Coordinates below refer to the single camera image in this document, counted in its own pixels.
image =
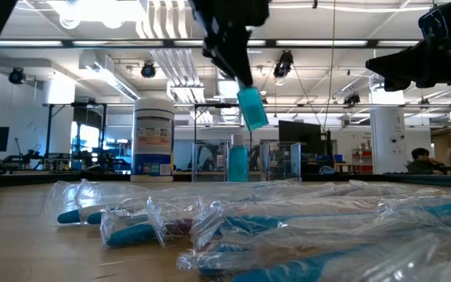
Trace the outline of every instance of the person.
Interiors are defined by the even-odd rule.
[[[413,161],[406,166],[408,168],[408,172],[417,174],[445,175],[445,173],[440,170],[440,167],[445,165],[430,158],[429,150],[417,148],[412,151],[412,158]]]

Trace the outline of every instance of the white plastic jar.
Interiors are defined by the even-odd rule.
[[[147,95],[135,101],[132,129],[134,183],[173,181],[174,104],[166,96]]]

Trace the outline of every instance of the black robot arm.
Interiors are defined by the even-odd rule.
[[[203,34],[203,56],[241,86],[252,86],[247,44],[251,32],[269,17],[269,0],[189,0]]]
[[[386,91],[437,83],[451,85],[451,2],[437,5],[419,19],[424,40],[399,53],[368,60],[366,67],[384,77]]]

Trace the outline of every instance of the column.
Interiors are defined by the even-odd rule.
[[[403,91],[385,92],[371,83],[370,103],[403,104]],[[402,108],[372,108],[373,173],[406,172],[407,154],[405,138],[405,114]]]
[[[55,78],[46,81],[44,91],[46,103],[73,103],[76,85],[69,78]],[[57,113],[52,119],[52,133],[50,136],[50,153],[70,152],[71,125],[74,116],[74,108],[55,106],[53,113]]]

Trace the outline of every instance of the blue label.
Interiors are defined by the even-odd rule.
[[[132,166],[133,175],[171,176],[171,156],[167,154],[137,154]]]

